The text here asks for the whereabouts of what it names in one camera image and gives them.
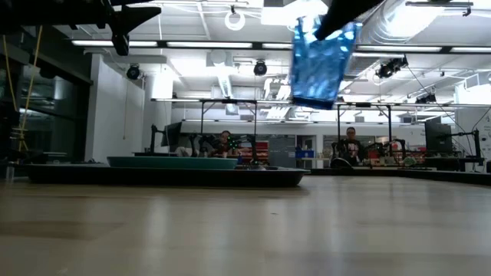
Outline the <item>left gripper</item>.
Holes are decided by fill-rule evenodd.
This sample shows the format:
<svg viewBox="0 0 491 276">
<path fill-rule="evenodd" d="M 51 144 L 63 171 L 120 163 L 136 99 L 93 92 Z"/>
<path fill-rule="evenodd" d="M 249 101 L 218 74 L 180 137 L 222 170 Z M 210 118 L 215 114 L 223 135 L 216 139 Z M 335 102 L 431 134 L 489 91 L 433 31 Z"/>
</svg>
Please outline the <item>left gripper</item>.
<svg viewBox="0 0 491 276">
<path fill-rule="evenodd" d="M 111 0 L 79 0 L 74 6 L 71 23 L 72 30 L 78 25 L 95 24 L 104 29 L 109 24 L 116 35 L 127 35 L 151 18 L 161 13 L 160 7 L 136 7 L 124 5 L 120 11 L 115 11 Z"/>
</svg>

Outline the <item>blue translucent cup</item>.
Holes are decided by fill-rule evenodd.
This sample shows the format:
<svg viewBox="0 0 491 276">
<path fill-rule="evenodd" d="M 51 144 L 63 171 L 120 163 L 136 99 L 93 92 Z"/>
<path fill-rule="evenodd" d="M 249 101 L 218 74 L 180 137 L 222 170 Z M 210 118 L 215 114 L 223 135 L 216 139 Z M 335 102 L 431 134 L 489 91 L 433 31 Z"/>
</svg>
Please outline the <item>blue translucent cup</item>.
<svg viewBox="0 0 491 276">
<path fill-rule="evenodd" d="M 349 22 L 323 40 L 315 37 L 320 26 L 319 15 L 297 19 L 289 86 L 294 105 L 330 110 L 338 100 L 338 91 L 362 24 Z"/>
</svg>

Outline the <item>teal round plate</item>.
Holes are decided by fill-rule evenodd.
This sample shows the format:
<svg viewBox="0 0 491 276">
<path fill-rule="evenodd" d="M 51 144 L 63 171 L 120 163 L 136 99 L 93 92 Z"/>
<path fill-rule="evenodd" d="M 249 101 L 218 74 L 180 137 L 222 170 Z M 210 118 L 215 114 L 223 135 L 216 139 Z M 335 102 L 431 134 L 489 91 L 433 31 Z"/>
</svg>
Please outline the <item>teal round plate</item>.
<svg viewBox="0 0 491 276">
<path fill-rule="evenodd" d="M 178 156 L 109 156 L 111 167 L 159 169 L 235 169 L 237 159 Z"/>
</svg>

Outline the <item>black plastic tray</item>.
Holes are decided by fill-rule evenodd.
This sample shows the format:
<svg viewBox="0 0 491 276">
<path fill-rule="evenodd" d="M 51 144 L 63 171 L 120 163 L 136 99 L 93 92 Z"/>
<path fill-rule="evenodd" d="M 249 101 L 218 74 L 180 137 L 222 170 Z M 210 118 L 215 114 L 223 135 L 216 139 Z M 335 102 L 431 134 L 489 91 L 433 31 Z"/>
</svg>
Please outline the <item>black plastic tray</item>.
<svg viewBox="0 0 491 276">
<path fill-rule="evenodd" d="M 28 165 L 33 183 L 105 186 L 252 187 L 290 188 L 308 170 L 283 167 L 263 169 L 164 169 L 89 165 Z"/>
</svg>

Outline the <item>overhead light bar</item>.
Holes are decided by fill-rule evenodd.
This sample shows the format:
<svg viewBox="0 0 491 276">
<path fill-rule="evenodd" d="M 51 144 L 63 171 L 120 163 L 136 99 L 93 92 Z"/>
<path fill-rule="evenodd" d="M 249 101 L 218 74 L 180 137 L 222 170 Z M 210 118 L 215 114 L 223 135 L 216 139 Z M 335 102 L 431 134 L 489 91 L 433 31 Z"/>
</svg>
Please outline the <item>overhead light bar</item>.
<svg viewBox="0 0 491 276">
<path fill-rule="evenodd" d="M 289 51 L 293 43 L 258 41 L 131 41 L 130 48 L 169 49 L 233 49 L 256 51 Z M 491 46 L 481 45 L 417 45 L 417 44 L 352 44 L 360 53 L 403 54 L 491 54 Z"/>
</svg>

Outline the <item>black computer monitor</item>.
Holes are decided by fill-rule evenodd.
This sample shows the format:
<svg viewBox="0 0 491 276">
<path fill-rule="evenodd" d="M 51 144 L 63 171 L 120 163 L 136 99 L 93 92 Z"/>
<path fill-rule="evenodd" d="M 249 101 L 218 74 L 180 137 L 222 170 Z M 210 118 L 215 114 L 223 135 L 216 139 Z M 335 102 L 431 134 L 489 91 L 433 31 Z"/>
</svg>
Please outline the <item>black computer monitor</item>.
<svg viewBox="0 0 491 276">
<path fill-rule="evenodd" d="M 161 146 L 175 146 L 179 143 L 180 139 L 180 131 L 181 131 L 182 123 L 171 123 L 166 125 L 163 129 Z"/>
<path fill-rule="evenodd" d="M 425 122 L 426 148 L 431 153 L 450 153 L 453 151 L 451 126 Z"/>
</svg>

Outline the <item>person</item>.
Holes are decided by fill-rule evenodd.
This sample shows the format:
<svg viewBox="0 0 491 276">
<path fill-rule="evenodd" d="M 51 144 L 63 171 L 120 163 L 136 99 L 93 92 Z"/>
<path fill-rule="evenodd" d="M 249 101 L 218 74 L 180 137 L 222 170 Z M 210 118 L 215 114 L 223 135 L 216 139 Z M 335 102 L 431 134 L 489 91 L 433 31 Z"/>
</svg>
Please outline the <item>person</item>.
<svg viewBox="0 0 491 276">
<path fill-rule="evenodd" d="M 365 147 L 356 139 L 356 129 L 348 127 L 346 129 L 346 138 L 339 141 L 338 156 L 345 159 L 352 166 L 358 166 L 363 162 L 365 154 Z"/>
<path fill-rule="evenodd" d="M 230 135 L 231 133 L 228 130 L 224 130 L 220 133 L 218 140 L 214 141 L 210 156 L 227 158 L 228 156 L 239 155 L 239 150 L 233 149 L 229 145 Z"/>
</svg>

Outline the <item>red storage box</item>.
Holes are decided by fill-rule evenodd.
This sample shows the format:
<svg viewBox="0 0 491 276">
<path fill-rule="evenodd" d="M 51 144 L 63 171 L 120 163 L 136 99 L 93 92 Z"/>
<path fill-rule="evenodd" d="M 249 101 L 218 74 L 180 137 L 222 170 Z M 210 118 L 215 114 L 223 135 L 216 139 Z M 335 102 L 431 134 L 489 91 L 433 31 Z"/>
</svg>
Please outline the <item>red storage box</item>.
<svg viewBox="0 0 491 276">
<path fill-rule="evenodd" d="M 244 159 L 253 159 L 252 144 L 245 143 L 243 147 L 248 148 L 249 151 L 242 154 Z M 269 142 L 258 141 L 255 143 L 255 157 L 260 162 L 265 162 L 269 159 Z"/>
</svg>

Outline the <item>black background rig frame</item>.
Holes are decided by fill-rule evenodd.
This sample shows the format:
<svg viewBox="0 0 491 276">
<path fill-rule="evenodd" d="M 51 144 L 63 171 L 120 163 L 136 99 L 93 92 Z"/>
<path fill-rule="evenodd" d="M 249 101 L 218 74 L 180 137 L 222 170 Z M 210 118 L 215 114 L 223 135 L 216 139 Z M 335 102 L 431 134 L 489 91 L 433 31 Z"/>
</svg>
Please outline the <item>black background rig frame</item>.
<svg viewBox="0 0 491 276">
<path fill-rule="evenodd" d="M 203 135 L 203 130 L 204 130 L 204 115 L 207 112 L 207 109 L 205 109 L 205 104 L 206 103 L 212 103 L 212 105 L 216 103 L 221 103 L 221 104 L 234 104 L 236 106 L 240 104 L 244 104 L 248 106 L 249 104 L 252 104 L 255 109 L 252 110 L 253 114 L 253 120 L 246 120 L 246 123 L 253 123 L 254 124 L 254 132 L 252 135 L 245 135 L 241 136 L 240 138 L 234 138 L 231 134 L 227 136 L 227 141 L 228 141 L 228 147 L 231 150 L 238 150 L 239 153 L 242 153 L 242 151 L 239 150 L 239 145 L 243 143 L 244 141 L 249 142 L 251 144 L 251 150 L 250 153 L 252 154 L 252 159 L 257 159 L 257 149 L 256 149 L 256 134 L 257 134 L 257 111 L 258 111 L 258 101 L 257 100 L 247 100 L 247 99 L 235 99 L 235 98 L 223 98 L 223 99 L 200 99 L 199 102 L 201 103 L 201 117 L 200 117 L 200 134 Z"/>
<path fill-rule="evenodd" d="M 381 155 L 384 154 L 384 147 L 390 144 L 392 140 L 392 116 L 391 116 L 391 105 L 389 104 L 381 104 L 381 103 L 369 103 L 369 102 L 346 102 L 346 103 L 337 103 L 337 127 L 338 127 L 338 144 L 341 143 L 341 106 L 348 107 L 356 107 L 358 109 L 363 108 L 371 108 L 376 107 L 387 119 L 388 119 L 388 137 L 389 141 L 386 144 L 383 143 L 373 143 L 369 147 L 374 147 L 379 151 Z"/>
</svg>

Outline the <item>black aluminium table frame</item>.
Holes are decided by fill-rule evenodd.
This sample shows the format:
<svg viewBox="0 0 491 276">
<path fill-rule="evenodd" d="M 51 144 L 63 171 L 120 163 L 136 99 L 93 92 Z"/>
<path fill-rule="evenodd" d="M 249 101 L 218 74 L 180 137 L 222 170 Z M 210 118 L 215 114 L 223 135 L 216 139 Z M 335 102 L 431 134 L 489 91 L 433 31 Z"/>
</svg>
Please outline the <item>black aluminium table frame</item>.
<svg viewBox="0 0 491 276">
<path fill-rule="evenodd" d="M 312 176 L 404 177 L 491 187 L 491 174 L 418 169 L 310 169 Z"/>
</svg>

